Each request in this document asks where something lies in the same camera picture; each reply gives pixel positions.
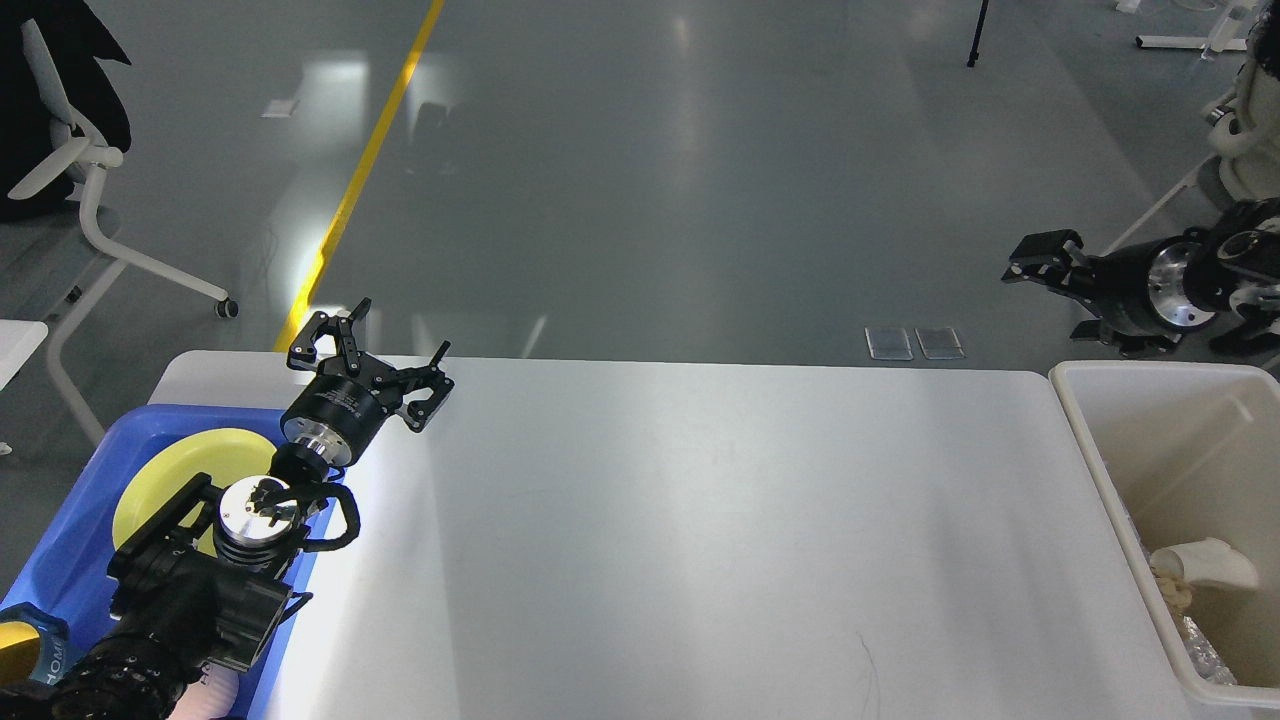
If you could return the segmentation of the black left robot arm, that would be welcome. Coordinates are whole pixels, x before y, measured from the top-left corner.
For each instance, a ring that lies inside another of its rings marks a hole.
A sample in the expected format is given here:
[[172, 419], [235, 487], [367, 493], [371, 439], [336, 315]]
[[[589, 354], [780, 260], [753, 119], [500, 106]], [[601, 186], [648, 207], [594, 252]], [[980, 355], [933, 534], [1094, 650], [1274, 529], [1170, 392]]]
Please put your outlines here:
[[165, 719], [205, 665], [242, 673], [260, 660], [308, 602], [285, 582], [294, 560], [361, 532], [346, 470], [389, 419], [424, 430], [454, 387], [449, 342], [407, 368], [361, 350], [355, 324], [370, 305], [310, 318], [285, 364], [311, 380], [283, 411], [268, 466], [224, 488], [191, 473], [111, 556], [114, 626], [56, 682], [4, 685], [5, 719]]

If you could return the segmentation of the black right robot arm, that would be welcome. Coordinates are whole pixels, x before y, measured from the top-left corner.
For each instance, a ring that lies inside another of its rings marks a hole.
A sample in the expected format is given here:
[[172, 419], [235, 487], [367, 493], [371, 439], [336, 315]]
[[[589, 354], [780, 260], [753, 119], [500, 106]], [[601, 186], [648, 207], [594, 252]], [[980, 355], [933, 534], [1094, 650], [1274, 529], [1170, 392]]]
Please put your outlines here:
[[1204, 333], [1213, 357], [1277, 351], [1277, 199], [1230, 205], [1212, 225], [1088, 255], [1073, 229], [1027, 234], [1005, 284], [1033, 283], [1084, 307], [1071, 340], [1125, 359], [1175, 354]]

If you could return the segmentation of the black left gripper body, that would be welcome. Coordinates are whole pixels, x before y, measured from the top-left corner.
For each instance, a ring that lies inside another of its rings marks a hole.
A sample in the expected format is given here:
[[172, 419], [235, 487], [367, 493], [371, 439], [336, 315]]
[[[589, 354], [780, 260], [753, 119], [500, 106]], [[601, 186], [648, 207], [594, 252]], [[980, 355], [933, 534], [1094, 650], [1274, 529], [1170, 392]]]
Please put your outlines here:
[[371, 389], [347, 375], [317, 374], [283, 413], [287, 442], [320, 456], [330, 468], [357, 462], [403, 404], [397, 389]]

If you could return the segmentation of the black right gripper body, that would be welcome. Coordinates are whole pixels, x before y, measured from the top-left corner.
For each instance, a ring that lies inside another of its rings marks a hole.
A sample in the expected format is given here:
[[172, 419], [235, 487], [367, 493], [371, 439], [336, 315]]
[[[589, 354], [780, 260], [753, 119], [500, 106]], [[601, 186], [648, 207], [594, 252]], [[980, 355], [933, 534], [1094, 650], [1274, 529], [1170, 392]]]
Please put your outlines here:
[[1130, 337], [1174, 337], [1213, 323], [1219, 314], [1197, 304], [1187, 287], [1187, 273], [1202, 246], [1196, 240], [1167, 238], [1093, 258], [1100, 319]]

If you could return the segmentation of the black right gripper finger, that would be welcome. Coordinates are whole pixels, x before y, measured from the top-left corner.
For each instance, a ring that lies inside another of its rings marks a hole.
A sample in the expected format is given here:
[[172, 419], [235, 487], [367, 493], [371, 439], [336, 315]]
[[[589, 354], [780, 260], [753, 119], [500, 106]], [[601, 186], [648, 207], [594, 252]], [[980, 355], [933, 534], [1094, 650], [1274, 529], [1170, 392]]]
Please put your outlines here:
[[1123, 359], [1152, 359], [1174, 354], [1183, 334], [1125, 334], [1103, 319], [1080, 322], [1070, 333], [1070, 341], [1096, 342], [1114, 348]]
[[1076, 231], [1027, 234], [1010, 252], [1002, 282], [1032, 282], [1075, 301], [1096, 301], [1100, 287], [1083, 249]]

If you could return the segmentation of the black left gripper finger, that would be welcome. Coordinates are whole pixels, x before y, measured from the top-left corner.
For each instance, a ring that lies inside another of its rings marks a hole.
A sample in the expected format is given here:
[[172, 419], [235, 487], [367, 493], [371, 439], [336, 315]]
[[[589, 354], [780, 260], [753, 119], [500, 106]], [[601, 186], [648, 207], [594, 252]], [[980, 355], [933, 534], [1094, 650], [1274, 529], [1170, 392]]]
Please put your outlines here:
[[[355, 337], [355, 327], [365, 319], [371, 306], [372, 300], [365, 297], [346, 315], [315, 311], [288, 348], [288, 368], [315, 375], [357, 377], [362, 370], [364, 355]], [[321, 357], [317, 342], [324, 338], [333, 341], [334, 354]]]
[[413, 433], [421, 433], [454, 388], [440, 364], [452, 342], [443, 341], [424, 366], [384, 372], [384, 407]]

